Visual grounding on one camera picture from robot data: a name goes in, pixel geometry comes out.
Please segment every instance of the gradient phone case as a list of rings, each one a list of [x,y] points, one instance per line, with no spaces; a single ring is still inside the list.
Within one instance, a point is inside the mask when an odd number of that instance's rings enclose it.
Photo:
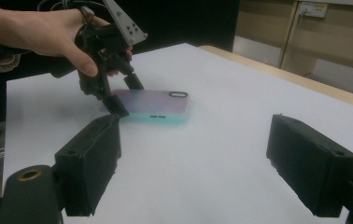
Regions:
[[[130,118],[183,120],[189,95],[184,91],[115,90]]]

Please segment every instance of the power outlet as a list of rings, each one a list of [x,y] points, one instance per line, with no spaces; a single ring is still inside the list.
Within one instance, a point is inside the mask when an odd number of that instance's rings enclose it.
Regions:
[[[299,15],[325,18],[327,10],[328,4],[326,3],[302,2],[299,6]]]

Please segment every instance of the hand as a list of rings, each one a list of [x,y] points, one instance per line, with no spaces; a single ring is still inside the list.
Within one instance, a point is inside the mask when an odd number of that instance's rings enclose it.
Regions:
[[[50,12],[0,9],[0,44],[29,49],[40,55],[64,56],[78,70],[94,77],[98,73],[95,62],[75,45],[75,37],[84,22],[77,9]],[[108,24],[97,17],[92,22],[96,26]]]

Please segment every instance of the white table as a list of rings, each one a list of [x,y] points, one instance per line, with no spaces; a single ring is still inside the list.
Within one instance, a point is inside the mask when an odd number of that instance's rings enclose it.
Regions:
[[[189,45],[135,55],[147,90],[191,95],[184,123],[120,121],[122,157],[94,217],[65,223],[345,223],[313,217],[266,159],[273,114],[300,119],[353,151],[353,105]],[[126,89],[123,75],[109,79]],[[77,73],[7,83],[4,183],[105,113]]]

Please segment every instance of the smartphone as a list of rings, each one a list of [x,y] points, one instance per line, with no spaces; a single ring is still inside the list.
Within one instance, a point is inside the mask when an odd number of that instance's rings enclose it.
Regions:
[[[187,117],[189,95],[184,91],[115,90],[130,118],[183,120]]]

